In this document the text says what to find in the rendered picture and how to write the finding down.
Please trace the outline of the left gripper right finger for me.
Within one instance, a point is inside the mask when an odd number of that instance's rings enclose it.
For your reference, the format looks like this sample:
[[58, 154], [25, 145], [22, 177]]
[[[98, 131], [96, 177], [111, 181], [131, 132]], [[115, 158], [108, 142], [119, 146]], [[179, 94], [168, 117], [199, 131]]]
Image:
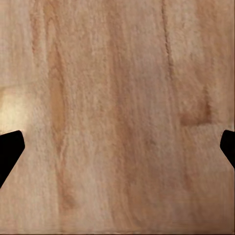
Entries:
[[235, 169], [235, 132], [228, 130], [223, 132], [220, 148]]

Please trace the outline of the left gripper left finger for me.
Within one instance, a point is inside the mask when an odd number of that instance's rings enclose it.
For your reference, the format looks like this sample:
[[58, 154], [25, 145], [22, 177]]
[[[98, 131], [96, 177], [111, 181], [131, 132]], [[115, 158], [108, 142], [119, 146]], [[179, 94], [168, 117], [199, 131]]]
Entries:
[[25, 149], [20, 130], [0, 136], [0, 188]]

